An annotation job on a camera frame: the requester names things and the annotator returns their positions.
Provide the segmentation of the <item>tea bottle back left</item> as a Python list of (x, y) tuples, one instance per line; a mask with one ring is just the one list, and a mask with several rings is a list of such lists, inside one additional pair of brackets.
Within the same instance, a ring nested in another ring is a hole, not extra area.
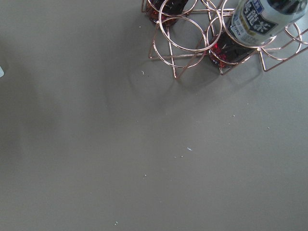
[[(163, 0), (148, 0), (145, 5), (145, 11), (152, 23), (159, 20), (159, 10)], [(188, 0), (168, 0), (162, 9), (161, 20), (164, 21), (170, 17), (183, 16), (184, 8)]]

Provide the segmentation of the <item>tea bottle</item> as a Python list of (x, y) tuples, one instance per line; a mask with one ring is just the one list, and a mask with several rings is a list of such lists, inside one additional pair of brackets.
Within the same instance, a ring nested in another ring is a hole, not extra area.
[[(152, 23), (159, 20), (159, 10), (163, 0), (148, 0), (145, 5), (145, 11)], [(162, 9), (161, 20), (164, 21), (170, 17), (183, 16), (184, 8), (188, 0), (168, 0)]]
[(305, 15), (306, 0), (241, 0), (227, 31), (209, 50), (212, 63), (231, 68)]

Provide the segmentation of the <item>tea bottle front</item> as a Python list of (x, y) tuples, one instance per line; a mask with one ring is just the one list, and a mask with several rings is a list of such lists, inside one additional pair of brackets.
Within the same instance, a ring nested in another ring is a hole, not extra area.
[(212, 63), (231, 68), (305, 15), (306, 0), (241, 0), (227, 31), (209, 50)]

